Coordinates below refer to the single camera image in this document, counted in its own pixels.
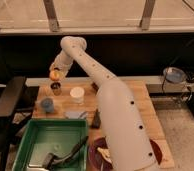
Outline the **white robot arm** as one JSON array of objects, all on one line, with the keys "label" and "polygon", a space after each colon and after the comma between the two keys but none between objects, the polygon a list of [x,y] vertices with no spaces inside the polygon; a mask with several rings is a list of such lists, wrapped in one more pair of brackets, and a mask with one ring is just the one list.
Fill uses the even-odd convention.
[{"label": "white robot arm", "polygon": [[68,72],[76,61],[98,86],[101,127],[114,171],[160,171],[133,93],[126,83],[85,52],[84,38],[65,36],[60,46],[61,52],[50,69]]}]

